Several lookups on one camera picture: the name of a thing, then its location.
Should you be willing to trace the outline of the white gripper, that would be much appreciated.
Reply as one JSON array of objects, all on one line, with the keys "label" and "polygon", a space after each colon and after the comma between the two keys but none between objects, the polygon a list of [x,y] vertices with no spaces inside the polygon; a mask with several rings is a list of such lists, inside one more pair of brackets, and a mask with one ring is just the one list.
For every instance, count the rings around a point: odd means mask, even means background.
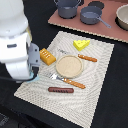
[{"label": "white gripper", "polygon": [[39,47],[27,32],[14,38],[0,38],[0,62],[4,63],[11,81],[30,81],[40,66]]}]

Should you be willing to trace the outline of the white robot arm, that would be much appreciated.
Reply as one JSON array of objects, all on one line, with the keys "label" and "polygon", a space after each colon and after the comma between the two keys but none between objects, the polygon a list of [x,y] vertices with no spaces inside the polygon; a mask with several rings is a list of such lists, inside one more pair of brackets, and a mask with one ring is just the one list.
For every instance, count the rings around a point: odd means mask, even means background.
[{"label": "white robot arm", "polygon": [[39,70],[39,47],[32,42],[22,0],[0,0],[0,63],[10,80],[33,80]]}]

